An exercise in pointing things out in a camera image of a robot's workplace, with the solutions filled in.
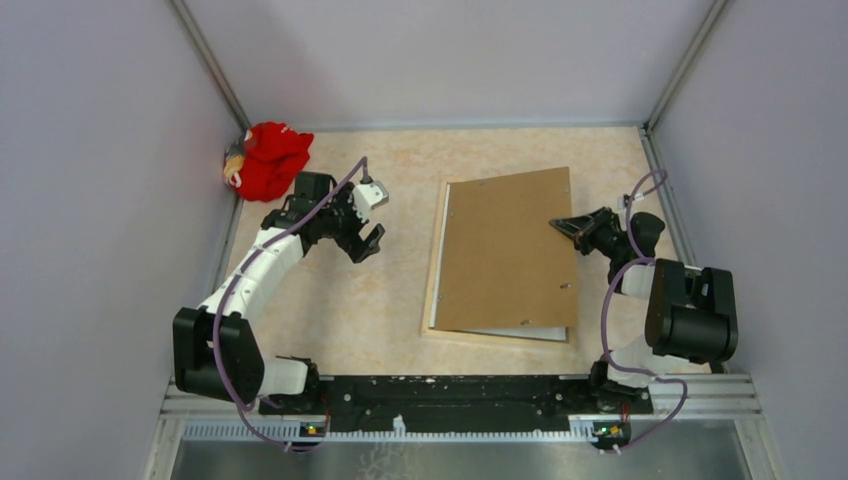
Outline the printed photo with white border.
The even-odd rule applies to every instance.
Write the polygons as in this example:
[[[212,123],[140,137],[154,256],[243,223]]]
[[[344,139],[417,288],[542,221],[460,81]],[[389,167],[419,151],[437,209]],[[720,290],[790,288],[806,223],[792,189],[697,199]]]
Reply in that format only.
[[[528,342],[567,344],[567,327],[465,328],[459,330],[444,330],[436,327],[438,307],[441,301],[439,287],[444,258],[446,225],[450,216],[450,190],[451,182],[445,181],[440,188],[441,199],[436,210],[437,216],[428,268],[427,299],[422,316],[421,335],[439,338],[449,335],[451,340],[467,342],[484,342],[484,337],[491,337],[492,343],[503,343],[509,346],[521,346]]]

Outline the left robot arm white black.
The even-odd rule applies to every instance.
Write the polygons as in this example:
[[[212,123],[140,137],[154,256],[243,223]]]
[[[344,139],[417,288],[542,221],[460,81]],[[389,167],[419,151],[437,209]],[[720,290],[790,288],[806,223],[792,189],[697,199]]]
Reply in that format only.
[[[250,404],[282,395],[297,413],[319,404],[320,386],[307,361],[261,351],[253,325],[277,287],[322,240],[331,240],[357,264],[380,250],[381,224],[363,236],[371,214],[389,201],[381,182],[364,177],[336,181],[329,174],[301,172],[281,207],[263,219],[253,244],[222,285],[172,323],[174,382],[178,390]]]

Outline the brown cardboard backing board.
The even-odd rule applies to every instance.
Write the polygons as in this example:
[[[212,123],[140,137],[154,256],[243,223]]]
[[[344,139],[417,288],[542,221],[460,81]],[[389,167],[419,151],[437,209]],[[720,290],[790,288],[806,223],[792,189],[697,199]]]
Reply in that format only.
[[[440,228],[434,326],[443,331],[578,325],[570,170],[452,181]]]

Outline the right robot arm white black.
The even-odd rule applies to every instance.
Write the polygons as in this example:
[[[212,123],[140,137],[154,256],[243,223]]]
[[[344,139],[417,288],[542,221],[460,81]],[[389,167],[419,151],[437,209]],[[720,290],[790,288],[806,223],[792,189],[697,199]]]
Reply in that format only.
[[[609,323],[602,323],[602,354],[586,385],[594,409],[612,412],[623,402],[643,399],[654,378],[684,363],[725,362],[735,354],[739,329],[732,273],[656,257],[665,229],[659,217],[637,212],[623,218],[602,207],[549,224],[580,254],[599,252],[608,259],[604,312],[615,295],[648,303],[642,334],[623,348],[610,347]]]

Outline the white wooden picture frame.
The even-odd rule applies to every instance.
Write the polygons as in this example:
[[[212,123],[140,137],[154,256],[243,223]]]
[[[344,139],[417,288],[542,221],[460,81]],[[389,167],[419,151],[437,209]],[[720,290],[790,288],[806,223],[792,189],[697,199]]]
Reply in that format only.
[[[450,189],[453,182],[455,182],[454,178],[443,180],[438,190],[436,214],[433,224],[433,236],[431,240],[429,265],[427,270],[425,300],[419,326],[420,337],[422,339],[434,341],[475,345],[496,345],[499,347],[509,348],[535,347],[549,350],[558,347],[570,347],[568,342],[568,329],[566,327],[562,328],[562,339],[554,337],[554,334],[559,332],[558,327],[542,328],[540,336],[517,335],[516,329],[508,330],[506,333],[491,333],[489,330],[484,332],[472,332],[445,331],[435,328],[439,302],[437,293],[441,274],[444,227],[448,218]]]

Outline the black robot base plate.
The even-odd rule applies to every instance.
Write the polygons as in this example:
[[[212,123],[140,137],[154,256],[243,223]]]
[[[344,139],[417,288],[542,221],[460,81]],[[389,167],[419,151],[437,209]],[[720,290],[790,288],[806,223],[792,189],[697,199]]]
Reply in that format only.
[[[273,394],[263,416],[317,416],[332,433],[387,432],[401,418],[411,433],[566,431],[571,417],[653,411],[650,394],[602,397],[586,375],[322,376],[300,395]]]

